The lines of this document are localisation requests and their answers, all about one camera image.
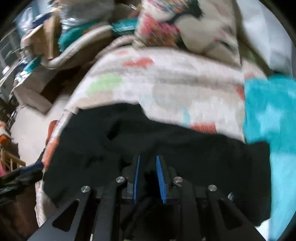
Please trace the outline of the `teal star fleece blanket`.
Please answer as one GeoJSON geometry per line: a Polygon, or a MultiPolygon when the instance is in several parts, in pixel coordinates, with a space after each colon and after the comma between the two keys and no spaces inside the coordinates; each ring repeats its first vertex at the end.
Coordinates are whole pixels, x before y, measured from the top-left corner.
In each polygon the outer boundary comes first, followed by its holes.
{"type": "Polygon", "coordinates": [[[295,79],[276,74],[245,82],[244,136],[270,145],[269,240],[278,240],[295,214],[295,79]]]}

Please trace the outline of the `beige padded cushion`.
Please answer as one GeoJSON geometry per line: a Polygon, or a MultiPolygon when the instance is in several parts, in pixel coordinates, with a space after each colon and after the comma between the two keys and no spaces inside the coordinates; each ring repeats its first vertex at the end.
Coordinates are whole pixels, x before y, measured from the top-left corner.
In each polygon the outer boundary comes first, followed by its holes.
{"type": "Polygon", "coordinates": [[[51,70],[66,70],[92,61],[95,56],[113,40],[112,26],[95,28],[74,41],[58,57],[42,58],[41,65],[51,70]]]}

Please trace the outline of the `brown cardboard box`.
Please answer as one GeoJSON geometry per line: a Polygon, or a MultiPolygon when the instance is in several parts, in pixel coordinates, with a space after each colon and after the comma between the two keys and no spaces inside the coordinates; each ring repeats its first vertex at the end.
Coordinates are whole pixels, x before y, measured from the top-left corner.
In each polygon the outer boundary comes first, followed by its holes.
{"type": "Polygon", "coordinates": [[[52,15],[24,34],[21,39],[21,49],[24,53],[53,60],[60,55],[58,40],[61,32],[60,17],[52,15]]]}

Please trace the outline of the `patterned quilted bedspread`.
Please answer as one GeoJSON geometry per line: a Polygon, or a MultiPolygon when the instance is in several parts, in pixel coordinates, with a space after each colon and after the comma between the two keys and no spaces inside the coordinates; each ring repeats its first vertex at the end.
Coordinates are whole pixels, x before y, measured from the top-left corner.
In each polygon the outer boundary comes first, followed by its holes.
{"type": "MultiPolygon", "coordinates": [[[[153,121],[221,134],[247,144],[242,130],[245,118],[242,88],[246,74],[264,76],[257,65],[243,60],[240,68],[232,68],[174,48],[136,48],[127,45],[128,41],[128,37],[120,37],[101,51],[98,61],[74,90],[46,146],[42,158],[44,174],[62,130],[74,114],[81,109],[117,103],[138,104],[153,121]]],[[[43,186],[43,179],[36,184],[38,225],[43,225],[81,188],[55,204],[43,186]]],[[[157,195],[137,197],[133,204],[126,223],[140,222],[144,214],[164,209],[160,191],[157,195]]]]}

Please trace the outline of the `teal tissue pack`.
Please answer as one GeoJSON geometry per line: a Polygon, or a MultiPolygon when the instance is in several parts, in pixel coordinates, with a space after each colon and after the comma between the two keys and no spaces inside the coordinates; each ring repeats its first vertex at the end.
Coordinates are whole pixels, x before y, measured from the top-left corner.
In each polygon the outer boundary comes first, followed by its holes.
{"type": "Polygon", "coordinates": [[[137,29],[137,18],[122,19],[115,23],[112,23],[112,35],[114,37],[133,35],[137,29]]]}

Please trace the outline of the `teal folded cloth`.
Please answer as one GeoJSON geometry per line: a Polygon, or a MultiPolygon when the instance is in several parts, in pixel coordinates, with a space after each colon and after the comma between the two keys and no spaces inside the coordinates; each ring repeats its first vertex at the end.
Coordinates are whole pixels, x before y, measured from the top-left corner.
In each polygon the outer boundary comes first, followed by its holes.
{"type": "Polygon", "coordinates": [[[90,21],[62,33],[58,40],[60,52],[64,52],[72,43],[78,40],[84,33],[96,24],[98,24],[98,21],[90,21]]]}

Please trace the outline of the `clear plastic bag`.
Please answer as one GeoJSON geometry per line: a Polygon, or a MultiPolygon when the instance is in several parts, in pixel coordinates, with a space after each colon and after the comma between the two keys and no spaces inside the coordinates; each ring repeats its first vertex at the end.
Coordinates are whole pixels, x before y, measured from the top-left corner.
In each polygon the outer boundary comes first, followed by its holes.
{"type": "Polygon", "coordinates": [[[107,22],[115,9],[114,1],[59,1],[63,32],[89,22],[107,22]]]}

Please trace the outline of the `floral woman print pillow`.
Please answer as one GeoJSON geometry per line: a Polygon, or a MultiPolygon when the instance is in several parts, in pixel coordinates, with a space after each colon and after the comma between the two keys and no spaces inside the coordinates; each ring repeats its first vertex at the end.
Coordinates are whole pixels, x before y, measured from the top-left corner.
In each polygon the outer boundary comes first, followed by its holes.
{"type": "Polygon", "coordinates": [[[235,1],[142,1],[136,47],[172,47],[240,67],[235,1]]]}

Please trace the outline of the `black pants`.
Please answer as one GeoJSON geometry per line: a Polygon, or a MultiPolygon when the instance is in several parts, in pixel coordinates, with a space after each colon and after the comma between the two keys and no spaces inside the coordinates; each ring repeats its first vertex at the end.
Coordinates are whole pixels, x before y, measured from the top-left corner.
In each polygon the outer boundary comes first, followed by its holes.
{"type": "Polygon", "coordinates": [[[44,174],[44,192],[59,204],[84,185],[99,187],[139,158],[137,197],[159,194],[156,158],[196,186],[233,194],[241,212],[260,225],[271,213],[270,148],[221,134],[150,120],[138,104],[81,109],[62,130],[44,174]]]}

